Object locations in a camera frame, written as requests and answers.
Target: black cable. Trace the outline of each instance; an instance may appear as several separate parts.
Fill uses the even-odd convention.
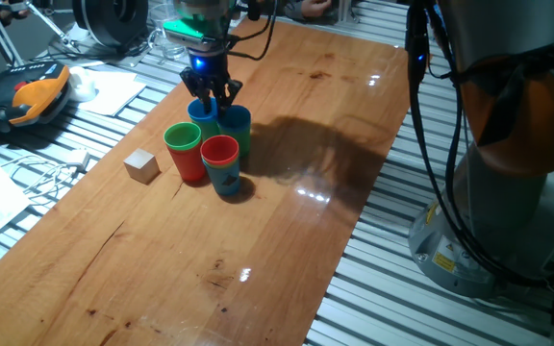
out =
[[[251,59],[253,61],[260,61],[264,56],[266,55],[266,52],[268,51],[268,46],[270,46],[270,41],[273,37],[273,30],[275,29],[275,20],[277,19],[277,5],[279,4],[279,1],[275,0],[275,6],[273,9],[273,15],[272,18],[268,18],[266,22],[270,21],[270,29],[268,30],[268,38],[266,39],[266,45],[264,46],[264,51],[259,57],[252,57],[246,53],[240,53],[240,52],[232,52],[228,51],[229,55],[235,56],[235,57],[241,57],[241,58],[247,58]]]
[[[268,29],[268,25],[270,24],[270,21],[272,19],[272,17],[275,15],[276,13],[273,13],[273,14],[269,14],[268,15],[268,18],[266,19],[266,24],[264,25],[264,27],[257,33],[255,34],[251,34],[249,36],[246,36],[246,37],[241,37],[239,38],[239,41],[242,41],[242,40],[247,40],[247,39],[250,39],[250,38],[253,38],[253,37],[258,37],[262,34],[264,34],[264,32],[266,31],[266,29]]]

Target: blue cup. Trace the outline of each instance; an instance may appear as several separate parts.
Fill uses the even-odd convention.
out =
[[[217,126],[217,102],[211,98],[211,112],[204,113],[204,105],[198,99],[192,101],[188,105],[188,115],[191,122],[200,127],[202,141],[205,142],[212,136],[219,135],[219,127]]]
[[[219,132],[239,143],[240,155],[249,154],[251,146],[251,112],[243,106],[231,106],[223,117],[217,119]]]
[[[214,166],[202,160],[207,168],[209,178],[217,194],[230,196],[239,192],[240,189],[240,168],[239,159],[225,166]]]

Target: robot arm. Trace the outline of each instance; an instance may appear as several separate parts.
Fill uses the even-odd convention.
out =
[[[164,24],[168,39],[188,49],[189,64],[181,79],[192,96],[199,98],[205,112],[211,111],[211,93],[222,115],[233,103],[242,83],[230,78],[228,53],[239,40],[228,34],[230,21],[239,10],[235,0],[175,0],[180,20]],[[258,20],[260,6],[248,4],[248,17]]]

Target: wooden table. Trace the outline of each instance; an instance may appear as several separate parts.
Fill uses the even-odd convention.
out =
[[[261,62],[230,59],[253,114],[231,199],[182,182],[164,148],[188,120],[177,86],[0,260],[0,345],[301,344],[409,107],[406,70],[402,49],[277,23]],[[150,185],[123,167],[137,148],[163,171]]]

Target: wooden block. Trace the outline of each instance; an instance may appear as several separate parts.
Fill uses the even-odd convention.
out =
[[[158,161],[153,154],[147,153],[142,149],[136,149],[125,161],[125,169],[133,179],[148,185],[160,174]]]

